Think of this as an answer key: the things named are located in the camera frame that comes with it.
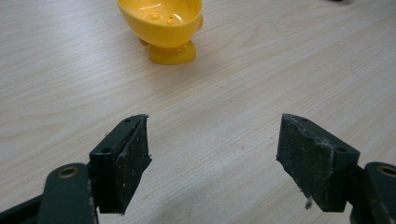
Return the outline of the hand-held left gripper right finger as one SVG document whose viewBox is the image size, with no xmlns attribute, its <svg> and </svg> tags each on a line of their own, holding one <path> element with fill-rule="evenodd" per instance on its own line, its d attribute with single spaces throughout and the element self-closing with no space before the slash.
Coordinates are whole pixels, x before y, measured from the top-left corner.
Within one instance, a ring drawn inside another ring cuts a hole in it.
<svg viewBox="0 0 396 224">
<path fill-rule="evenodd" d="M 359 156 L 357 149 L 313 121 L 292 114 L 281 117 L 276 160 L 322 211 L 345 209 L 345 174 L 357 166 Z"/>
</svg>

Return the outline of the yellow plastic footed cup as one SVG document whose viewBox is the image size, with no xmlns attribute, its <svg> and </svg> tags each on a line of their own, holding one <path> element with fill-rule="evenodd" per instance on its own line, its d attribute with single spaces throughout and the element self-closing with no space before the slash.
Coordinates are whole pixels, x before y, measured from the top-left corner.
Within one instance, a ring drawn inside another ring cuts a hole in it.
<svg viewBox="0 0 396 224">
<path fill-rule="evenodd" d="M 203 0 L 117 0 L 122 17 L 157 64 L 190 63 L 204 23 Z"/>
</svg>

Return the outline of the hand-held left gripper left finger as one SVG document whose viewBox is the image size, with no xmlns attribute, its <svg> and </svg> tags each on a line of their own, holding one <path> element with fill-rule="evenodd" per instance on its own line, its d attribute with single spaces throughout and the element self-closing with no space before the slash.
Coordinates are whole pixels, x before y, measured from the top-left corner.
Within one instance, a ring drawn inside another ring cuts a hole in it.
<svg viewBox="0 0 396 224">
<path fill-rule="evenodd" d="M 102 214 L 125 213 L 151 163 L 148 118 L 123 119 L 89 154 L 94 203 Z"/>
</svg>

